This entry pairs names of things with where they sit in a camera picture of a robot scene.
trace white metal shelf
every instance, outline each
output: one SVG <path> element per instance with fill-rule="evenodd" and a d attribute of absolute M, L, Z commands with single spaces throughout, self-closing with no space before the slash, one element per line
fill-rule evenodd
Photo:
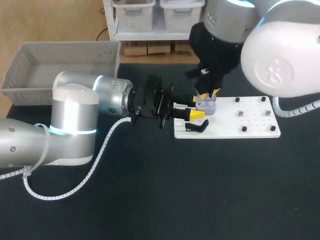
<path fill-rule="evenodd" d="M 156 40 L 188 40 L 190 32 L 166 32 L 164 10 L 157 2 L 153 10 L 152 31 L 125 32 L 121 30 L 119 20 L 114 20 L 111 0 L 103 0 L 105 17 L 110 40 L 117 41 L 156 41 Z"/>

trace purple object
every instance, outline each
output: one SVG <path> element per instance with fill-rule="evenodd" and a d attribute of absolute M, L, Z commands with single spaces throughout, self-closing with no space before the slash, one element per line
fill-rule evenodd
<path fill-rule="evenodd" d="M 204 101 L 202 101 L 200 95 L 196 96 L 196 100 L 196 110 L 204 111 L 206 116 L 212 116 L 216 113 L 216 96 L 209 97 L 209 94 L 207 93 Z"/>

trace white storage bin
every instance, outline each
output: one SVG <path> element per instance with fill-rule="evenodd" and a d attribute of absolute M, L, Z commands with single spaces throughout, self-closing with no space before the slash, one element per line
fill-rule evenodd
<path fill-rule="evenodd" d="M 189 33 L 200 20 L 205 0 L 160 0 L 164 8 L 165 29 L 169 33 Z"/>
<path fill-rule="evenodd" d="M 152 30 L 153 7 L 156 0 L 145 0 L 144 2 L 141 4 L 120 4 L 123 3 L 123 0 L 112 1 L 123 32 L 148 32 Z"/>

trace gray plastic basket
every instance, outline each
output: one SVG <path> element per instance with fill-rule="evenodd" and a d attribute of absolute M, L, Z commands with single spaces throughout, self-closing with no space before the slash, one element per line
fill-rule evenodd
<path fill-rule="evenodd" d="M 119 41 L 25 42 L 5 74 L 1 91 L 16 106 L 51 105 L 58 73 L 117 77 L 119 53 Z"/>

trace white cable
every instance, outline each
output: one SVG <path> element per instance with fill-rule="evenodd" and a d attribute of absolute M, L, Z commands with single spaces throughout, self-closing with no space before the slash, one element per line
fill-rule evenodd
<path fill-rule="evenodd" d="M 29 177 L 31 175 L 31 173 L 42 164 L 42 162 L 45 160 L 47 153 L 48 153 L 48 150 L 49 150 L 50 132 L 49 132 L 48 127 L 44 124 L 41 124 L 41 123 L 37 123 L 37 124 L 35 124 L 35 126 L 36 127 L 42 126 L 44 128 L 45 135 L 46 135 L 45 145 L 44 145 L 44 149 L 42 151 L 42 154 L 41 154 L 39 161 L 31 169 L 28 169 L 27 171 L 25 171 L 23 173 L 23 177 L 22 177 L 23 179 Z"/>
<path fill-rule="evenodd" d="M 31 168 L 31 166 L 26 166 L 26 167 L 24 167 L 24 168 L 22 168 L 20 170 L 12 171 L 12 172 L 9 172 L 7 174 L 2 174 L 2 175 L 0 175 L 0 180 L 11 178 L 11 177 L 14 177 L 14 176 L 19 175 L 19 174 L 23 174 L 24 172 L 28 171 L 30 168 Z"/>
<path fill-rule="evenodd" d="M 130 117 L 125 117 L 125 118 L 122 118 L 120 120 L 118 120 L 112 127 L 111 129 L 109 130 L 108 134 L 106 135 L 105 139 L 104 139 L 104 142 L 102 144 L 102 147 L 98 153 L 98 156 L 96 157 L 90 171 L 88 172 L 88 174 L 85 176 L 85 178 L 82 180 L 82 182 L 80 182 L 80 184 L 78 186 L 76 186 L 74 189 L 72 189 L 71 191 L 68 191 L 67 193 L 65 194 L 62 194 L 62 195 L 58 195 L 58 196 L 42 196 L 42 195 L 39 195 L 37 193 L 35 193 L 29 186 L 29 183 L 28 183 L 28 178 L 24 178 L 23 179 L 23 183 L 24 183 L 24 186 L 25 186 L 25 189 L 28 191 L 29 194 L 31 194 L 33 197 L 37 198 L 37 199 L 40 199 L 40 200 L 45 200 L 45 201 L 54 201 L 54 200 L 60 200 L 60 199 L 64 199 L 66 197 L 69 197 L 70 195 L 74 194 L 75 192 L 77 192 L 88 180 L 89 178 L 91 177 L 92 173 L 94 172 L 94 170 L 96 169 L 96 166 L 98 165 L 98 162 L 102 156 L 102 154 L 104 153 L 104 150 L 107 146 L 107 143 L 112 135 L 112 133 L 114 132 L 114 130 L 116 129 L 117 126 L 119 126 L 121 123 L 124 123 L 124 122 L 131 122 L 131 118 Z"/>
<path fill-rule="evenodd" d="M 282 118 L 291 118 L 291 117 L 305 114 L 305 113 L 310 112 L 312 110 L 315 110 L 317 108 L 320 108 L 320 100 L 314 101 L 310 104 L 307 104 L 305 106 L 299 107 L 299 108 L 291 110 L 291 111 L 283 111 L 283 110 L 281 110 L 281 108 L 279 106 L 279 97 L 274 96 L 272 99 L 272 105 L 273 105 L 273 109 L 274 109 L 275 114 L 277 114 L 278 116 L 280 116 Z"/>
<path fill-rule="evenodd" d="M 44 131 L 45 131 L 45 135 L 46 135 L 46 141 L 45 141 L 45 145 L 44 145 L 44 149 L 43 149 L 43 152 L 42 152 L 42 155 L 39 159 L 39 161 L 33 166 L 26 166 L 20 170 L 17 170 L 17 171 L 13 171 L 13 172 L 9 172 L 7 174 L 2 174 L 0 175 L 0 180 L 3 180 L 3 179 L 7 179 L 7 178 L 11 178 L 11 177 L 14 177 L 16 175 L 20 175 L 20 174 L 23 174 L 23 177 L 22 178 L 26 178 L 27 176 L 30 176 L 31 173 L 41 165 L 41 163 L 45 160 L 45 157 L 48 153 L 48 149 L 49 149 L 49 137 L 50 137 L 50 132 L 49 132 L 49 129 L 46 125 L 43 125 L 41 123 L 37 123 L 35 124 L 36 127 L 38 126 L 42 126 L 44 128 Z"/>

